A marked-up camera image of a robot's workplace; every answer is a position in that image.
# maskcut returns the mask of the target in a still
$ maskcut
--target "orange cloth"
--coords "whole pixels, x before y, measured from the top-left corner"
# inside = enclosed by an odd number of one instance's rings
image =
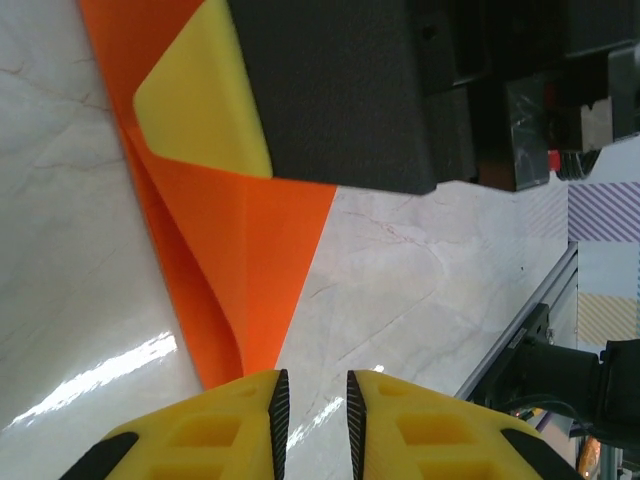
[[[148,150],[133,94],[201,2],[80,5],[174,308],[210,388],[274,367],[335,187],[245,178]]]

